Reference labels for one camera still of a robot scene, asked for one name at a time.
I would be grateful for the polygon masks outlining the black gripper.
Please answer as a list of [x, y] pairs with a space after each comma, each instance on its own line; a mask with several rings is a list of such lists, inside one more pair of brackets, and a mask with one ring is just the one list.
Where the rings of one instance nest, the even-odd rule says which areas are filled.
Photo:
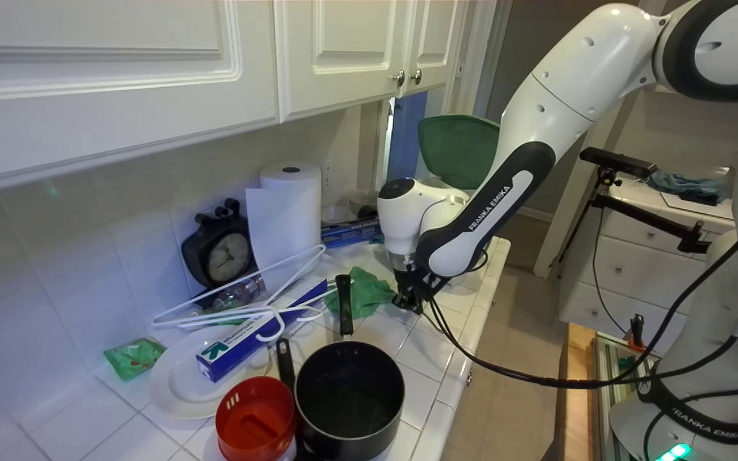
[[441, 278], [431, 271], [401, 270], [395, 273], [397, 290], [391, 303], [399, 311], [420, 313], [423, 304], [438, 293]]

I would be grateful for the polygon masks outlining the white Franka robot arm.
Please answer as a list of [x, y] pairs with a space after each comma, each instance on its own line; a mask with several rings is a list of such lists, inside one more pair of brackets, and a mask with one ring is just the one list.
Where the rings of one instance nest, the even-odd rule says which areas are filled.
[[[738, 0], [686, 0], [663, 15], [628, 2], [592, 11], [519, 81], [472, 199], [413, 180], [383, 185], [378, 221], [401, 262], [401, 298], [426, 304], [469, 271], [568, 147], [647, 85], [738, 103]], [[609, 410], [615, 437], [638, 461], [738, 461], [738, 177], [732, 212], [736, 231], [710, 246], [710, 266], [678, 295], [688, 317], [677, 341]]]

